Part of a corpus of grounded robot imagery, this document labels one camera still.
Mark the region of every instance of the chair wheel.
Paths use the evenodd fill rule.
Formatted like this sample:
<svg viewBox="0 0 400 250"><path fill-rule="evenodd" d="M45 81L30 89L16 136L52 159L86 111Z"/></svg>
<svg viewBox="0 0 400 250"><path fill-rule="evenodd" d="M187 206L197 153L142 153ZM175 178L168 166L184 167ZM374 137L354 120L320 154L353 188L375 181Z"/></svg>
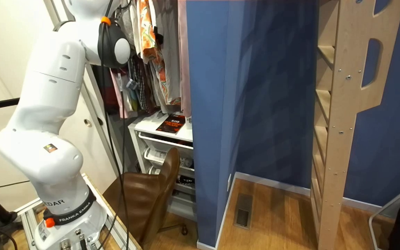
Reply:
<svg viewBox="0 0 400 250"><path fill-rule="evenodd" d="M181 227L181 234L182 235L184 235L184 236L186 236L187 234L188 234L188 227L186 226L186 225L183 225L182 227Z"/></svg>

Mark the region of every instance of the blue wall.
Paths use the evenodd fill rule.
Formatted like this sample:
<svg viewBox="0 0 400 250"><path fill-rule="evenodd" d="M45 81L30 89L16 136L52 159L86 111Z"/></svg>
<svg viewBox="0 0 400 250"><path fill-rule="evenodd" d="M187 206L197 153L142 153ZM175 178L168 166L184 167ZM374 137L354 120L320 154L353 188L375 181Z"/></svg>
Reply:
<svg viewBox="0 0 400 250"><path fill-rule="evenodd" d="M245 2L188 1L189 70L199 241L215 246L233 178L249 61Z"/></svg>
<svg viewBox="0 0 400 250"><path fill-rule="evenodd" d="M316 11L298 0L262 1L257 13L237 170L309 187ZM400 27L382 104L357 117L345 196L384 205L399 193Z"/></svg>

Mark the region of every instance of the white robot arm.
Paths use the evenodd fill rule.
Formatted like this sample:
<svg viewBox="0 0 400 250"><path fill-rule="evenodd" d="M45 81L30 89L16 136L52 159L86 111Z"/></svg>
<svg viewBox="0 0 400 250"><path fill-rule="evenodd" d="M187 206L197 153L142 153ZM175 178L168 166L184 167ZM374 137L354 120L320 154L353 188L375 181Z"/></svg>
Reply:
<svg viewBox="0 0 400 250"><path fill-rule="evenodd" d="M111 2L113 11L120 1ZM106 220L106 212L81 177L83 155L58 133L76 110L86 63L100 65L100 21L109 0L65 3L76 21L39 38L19 104L0 132L0 152L29 178L49 210L49 218L35 231L39 250L60 249L63 240L78 249L76 229L96 241ZM104 40L112 41L111 51L105 51L111 57L105 59L106 65L124 65L130 55L128 41L120 35Z"/></svg>

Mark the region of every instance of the wall outlet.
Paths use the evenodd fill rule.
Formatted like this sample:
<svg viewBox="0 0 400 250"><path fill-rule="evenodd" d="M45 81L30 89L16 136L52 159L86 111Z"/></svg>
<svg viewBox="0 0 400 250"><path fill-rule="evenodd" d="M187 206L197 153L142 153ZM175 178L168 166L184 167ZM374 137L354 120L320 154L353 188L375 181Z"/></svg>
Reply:
<svg viewBox="0 0 400 250"><path fill-rule="evenodd" d="M229 192L229 188L231 187L231 174L229 174L229 178L228 178L228 192Z"/></svg>

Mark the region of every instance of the white drawer unit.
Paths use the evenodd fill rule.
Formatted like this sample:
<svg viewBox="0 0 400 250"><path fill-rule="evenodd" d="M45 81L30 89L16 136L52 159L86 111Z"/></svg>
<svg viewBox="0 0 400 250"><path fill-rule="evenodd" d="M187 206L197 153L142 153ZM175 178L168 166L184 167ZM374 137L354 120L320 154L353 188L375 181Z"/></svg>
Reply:
<svg viewBox="0 0 400 250"><path fill-rule="evenodd" d="M157 112L148 117L140 117L128 126L141 172L148 173L152 166L161 168L166 153L175 147L181 158L179 175L195 179L192 125L186 122L177 133L157 131L167 118L168 115ZM176 183L174 190L168 211L190 220L197 220L195 185Z"/></svg>

